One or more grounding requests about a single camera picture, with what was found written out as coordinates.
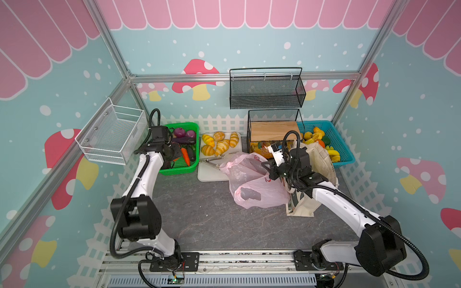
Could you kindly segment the pink plastic grocery bag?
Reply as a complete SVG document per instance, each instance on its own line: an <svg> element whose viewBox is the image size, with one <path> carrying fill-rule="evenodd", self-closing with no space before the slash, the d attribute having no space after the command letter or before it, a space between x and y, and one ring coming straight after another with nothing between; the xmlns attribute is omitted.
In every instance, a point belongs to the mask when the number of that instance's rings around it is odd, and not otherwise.
<svg viewBox="0 0 461 288"><path fill-rule="evenodd" d="M234 202L246 209L285 205L290 196L281 180L271 180L263 167L267 160L257 153L236 152L228 156L219 169L229 180Z"/></svg>

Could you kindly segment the canvas tote bag leaf print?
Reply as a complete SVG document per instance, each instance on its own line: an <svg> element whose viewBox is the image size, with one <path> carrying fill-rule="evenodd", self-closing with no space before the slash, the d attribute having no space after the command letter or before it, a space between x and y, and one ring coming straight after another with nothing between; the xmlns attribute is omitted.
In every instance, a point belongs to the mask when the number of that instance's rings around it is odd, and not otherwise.
<svg viewBox="0 0 461 288"><path fill-rule="evenodd" d="M329 181L334 187L339 186L330 155L320 144L300 144L300 170L296 174L302 190L288 188L284 182L290 201L286 204L286 214L291 217L313 217L321 203L312 198L312 186Z"/></svg>

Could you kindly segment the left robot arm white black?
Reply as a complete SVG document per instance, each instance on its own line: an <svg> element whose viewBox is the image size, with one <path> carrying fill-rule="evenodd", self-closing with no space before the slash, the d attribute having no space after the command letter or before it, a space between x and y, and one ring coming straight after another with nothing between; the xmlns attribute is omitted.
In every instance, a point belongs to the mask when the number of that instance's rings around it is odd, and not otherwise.
<svg viewBox="0 0 461 288"><path fill-rule="evenodd" d="M154 109L148 118L147 137L134 152L139 156L135 176L127 191L110 204L115 224L109 251L115 259L146 252L145 263L157 262L169 271L183 263L180 246L162 229L162 216L152 199L159 172L178 158L179 149L171 147L172 139L169 128L160 124L160 111Z"/></svg>

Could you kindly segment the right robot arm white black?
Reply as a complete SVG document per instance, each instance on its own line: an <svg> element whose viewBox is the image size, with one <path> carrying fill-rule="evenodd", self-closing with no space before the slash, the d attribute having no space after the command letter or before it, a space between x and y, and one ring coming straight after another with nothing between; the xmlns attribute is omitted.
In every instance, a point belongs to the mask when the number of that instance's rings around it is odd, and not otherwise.
<svg viewBox="0 0 461 288"><path fill-rule="evenodd" d="M333 263L341 263L345 267L359 266L375 277L389 274L408 281L420 281L429 275L430 266L424 254L401 234L400 223L394 217L382 217L342 193L325 176L313 171L309 154L306 148L300 146L299 140L291 150L287 141L283 138L268 148L273 159L262 165L268 170L270 178L284 178L290 188L305 193L334 212L359 237L358 241L326 239L318 242L312 247L308 263L317 270L325 270ZM406 259L407 248L421 262L421 271L417 274L393 271Z"/></svg>

